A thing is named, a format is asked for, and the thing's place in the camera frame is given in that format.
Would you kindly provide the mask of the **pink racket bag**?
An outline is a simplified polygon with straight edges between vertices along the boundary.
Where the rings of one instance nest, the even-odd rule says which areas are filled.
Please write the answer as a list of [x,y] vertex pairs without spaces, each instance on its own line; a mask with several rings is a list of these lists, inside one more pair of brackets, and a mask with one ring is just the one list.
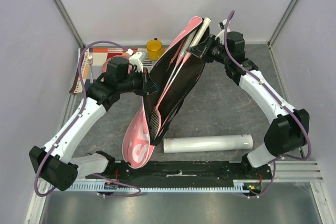
[[141,106],[129,124],[122,142],[123,159],[131,168],[141,168],[149,161],[155,147],[162,141],[186,96],[199,80],[204,70],[205,62],[185,51],[184,58],[178,66],[177,72],[168,86],[168,91],[160,104],[159,112],[162,124],[158,135],[152,138],[150,136],[150,119],[173,69],[171,60],[181,42],[190,33],[196,31],[192,42],[187,48],[204,42],[209,36],[210,23],[210,18],[193,17],[151,68],[149,72],[150,78],[158,85],[160,90],[142,99]]

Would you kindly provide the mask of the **white shuttlecock tube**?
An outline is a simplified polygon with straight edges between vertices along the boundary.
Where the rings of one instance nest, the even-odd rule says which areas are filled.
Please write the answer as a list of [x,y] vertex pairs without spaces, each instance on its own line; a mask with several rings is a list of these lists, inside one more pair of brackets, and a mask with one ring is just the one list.
[[253,138],[249,134],[165,138],[164,153],[250,150]]

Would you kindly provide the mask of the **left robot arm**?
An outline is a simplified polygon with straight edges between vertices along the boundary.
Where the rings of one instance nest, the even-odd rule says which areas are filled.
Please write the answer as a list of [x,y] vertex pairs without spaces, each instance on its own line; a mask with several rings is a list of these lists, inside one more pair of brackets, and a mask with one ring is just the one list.
[[147,96],[158,91],[143,61],[142,51],[129,58],[113,57],[106,71],[93,82],[83,97],[79,108],[56,136],[43,147],[34,146],[29,158],[36,173],[53,188],[68,189],[79,177],[98,173],[111,178],[115,173],[113,157],[104,152],[73,158],[73,153],[92,126],[120,99],[123,93],[133,92]]

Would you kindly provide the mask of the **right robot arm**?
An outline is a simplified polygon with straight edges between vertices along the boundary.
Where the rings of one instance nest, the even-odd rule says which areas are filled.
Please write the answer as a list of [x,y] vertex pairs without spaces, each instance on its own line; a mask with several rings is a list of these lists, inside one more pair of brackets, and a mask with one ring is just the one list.
[[222,63],[227,76],[253,98],[270,123],[263,144],[243,157],[240,172],[245,178],[254,178],[259,167],[308,145],[309,113],[295,109],[283,99],[256,64],[246,58],[241,33],[228,32],[225,44],[210,35],[204,42],[189,47],[187,52],[205,62]]

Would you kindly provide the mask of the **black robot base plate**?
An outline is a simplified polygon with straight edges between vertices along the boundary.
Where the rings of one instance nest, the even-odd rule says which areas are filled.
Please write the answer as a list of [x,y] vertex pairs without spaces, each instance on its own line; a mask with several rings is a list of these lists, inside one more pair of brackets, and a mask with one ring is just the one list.
[[230,186],[234,180],[271,179],[269,166],[246,168],[229,161],[149,161],[131,168],[125,161],[111,163],[103,176],[132,186]]

